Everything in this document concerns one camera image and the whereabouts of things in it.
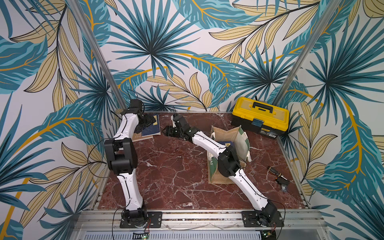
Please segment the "green beige canvas bag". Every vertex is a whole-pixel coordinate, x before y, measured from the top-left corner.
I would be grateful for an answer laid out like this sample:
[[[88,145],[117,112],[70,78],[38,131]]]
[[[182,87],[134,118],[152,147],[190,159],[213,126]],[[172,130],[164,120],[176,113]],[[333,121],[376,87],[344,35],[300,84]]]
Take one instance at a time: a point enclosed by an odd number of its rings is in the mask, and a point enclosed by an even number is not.
[[[225,131],[223,129],[212,126],[210,137],[216,142],[232,141],[235,143],[235,149],[242,168],[252,161],[250,155],[250,142],[247,133],[241,127],[236,127]],[[207,153],[208,163],[208,181],[209,184],[234,184],[232,180],[224,177],[218,170],[218,160],[211,154]]]

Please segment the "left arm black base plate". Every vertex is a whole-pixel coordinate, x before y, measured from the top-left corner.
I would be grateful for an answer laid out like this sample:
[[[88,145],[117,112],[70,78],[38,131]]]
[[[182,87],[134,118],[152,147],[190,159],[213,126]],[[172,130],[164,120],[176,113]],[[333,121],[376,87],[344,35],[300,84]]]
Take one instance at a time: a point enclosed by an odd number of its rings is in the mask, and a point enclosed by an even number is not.
[[[159,229],[162,226],[163,212],[147,212],[146,215],[139,218],[128,217],[123,213],[120,228],[121,229],[139,229],[149,227],[150,229]]]

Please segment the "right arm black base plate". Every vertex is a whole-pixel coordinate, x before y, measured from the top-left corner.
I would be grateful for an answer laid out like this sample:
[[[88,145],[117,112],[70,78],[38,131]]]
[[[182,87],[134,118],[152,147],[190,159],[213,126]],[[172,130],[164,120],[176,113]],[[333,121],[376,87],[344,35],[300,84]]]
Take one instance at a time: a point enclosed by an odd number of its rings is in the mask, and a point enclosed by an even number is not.
[[[283,217],[279,211],[277,211],[274,215],[269,215],[263,211],[243,211],[242,221],[245,228],[274,228],[284,226]]]

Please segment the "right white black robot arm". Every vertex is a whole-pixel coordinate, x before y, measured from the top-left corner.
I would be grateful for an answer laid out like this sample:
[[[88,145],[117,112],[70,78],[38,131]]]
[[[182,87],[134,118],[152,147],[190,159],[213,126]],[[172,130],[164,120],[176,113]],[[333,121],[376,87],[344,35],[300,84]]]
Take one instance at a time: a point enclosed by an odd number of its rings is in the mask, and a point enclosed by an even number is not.
[[[257,222],[264,227],[276,226],[273,217],[278,216],[278,209],[271,200],[265,197],[247,177],[241,167],[236,149],[233,146],[224,146],[205,135],[196,127],[191,127],[180,114],[171,117],[172,126],[163,129],[167,137],[174,137],[189,141],[202,147],[218,160],[218,170],[232,180],[246,195],[257,213]]]

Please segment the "brown cover book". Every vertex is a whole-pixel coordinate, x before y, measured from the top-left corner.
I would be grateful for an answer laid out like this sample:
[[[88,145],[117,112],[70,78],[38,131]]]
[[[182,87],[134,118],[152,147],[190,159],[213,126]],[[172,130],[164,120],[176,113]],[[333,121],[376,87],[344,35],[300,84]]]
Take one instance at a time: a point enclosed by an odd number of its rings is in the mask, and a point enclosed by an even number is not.
[[[132,142],[138,142],[143,140],[153,139],[153,136],[143,136],[142,133],[134,133],[132,136]]]

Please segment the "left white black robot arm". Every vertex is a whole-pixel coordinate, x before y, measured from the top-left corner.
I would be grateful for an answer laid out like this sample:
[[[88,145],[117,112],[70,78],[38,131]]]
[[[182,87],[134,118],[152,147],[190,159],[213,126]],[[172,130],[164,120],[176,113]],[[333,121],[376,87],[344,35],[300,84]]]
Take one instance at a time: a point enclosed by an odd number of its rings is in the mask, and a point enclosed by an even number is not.
[[[149,222],[137,183],[138,155],[132,138],[154,122],[152,115],[144,113],[143,102],[133,99],[130,107],[123,110],[122,121],[115,135],[104,142],[108,168],[117,176],[125,198],[122,223],[130,227],[141,228]]]

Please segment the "blue book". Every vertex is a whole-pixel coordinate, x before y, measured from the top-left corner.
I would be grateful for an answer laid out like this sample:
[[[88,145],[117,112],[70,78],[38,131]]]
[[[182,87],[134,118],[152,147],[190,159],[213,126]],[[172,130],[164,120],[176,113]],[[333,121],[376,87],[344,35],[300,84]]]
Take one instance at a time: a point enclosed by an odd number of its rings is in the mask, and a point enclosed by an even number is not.
[[[145,128],[142,131],[142,137],[154,136],[154,135],[160,135],[161,134],[159,115],[158,114],[154,115],[154,118],[156,121],[152,125],[150,125],[149,127]]]
[[[235,147],[235,143],[232,142],[232,141],[219,141],[218,143],[221,144],[221,145],[224,145],[226,147],[229,147],[229,146]]]

